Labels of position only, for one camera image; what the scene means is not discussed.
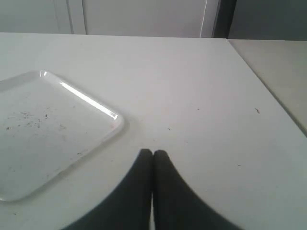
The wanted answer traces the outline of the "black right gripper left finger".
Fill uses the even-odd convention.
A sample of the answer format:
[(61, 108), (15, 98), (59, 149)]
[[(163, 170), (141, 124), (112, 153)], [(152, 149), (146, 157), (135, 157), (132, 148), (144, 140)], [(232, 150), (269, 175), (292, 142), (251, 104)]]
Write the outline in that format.
[(153, 183), (153, 153), (140, 150), (118, 186), (66, 230), (148, 230)]

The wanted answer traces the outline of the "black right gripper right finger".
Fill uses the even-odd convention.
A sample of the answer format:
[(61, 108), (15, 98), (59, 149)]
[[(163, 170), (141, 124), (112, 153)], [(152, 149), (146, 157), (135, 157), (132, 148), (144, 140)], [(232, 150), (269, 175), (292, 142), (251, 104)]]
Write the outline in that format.
[(153, 155), (153, 216), (157, 230), (236, 230), (186, 184), (168, 154)]

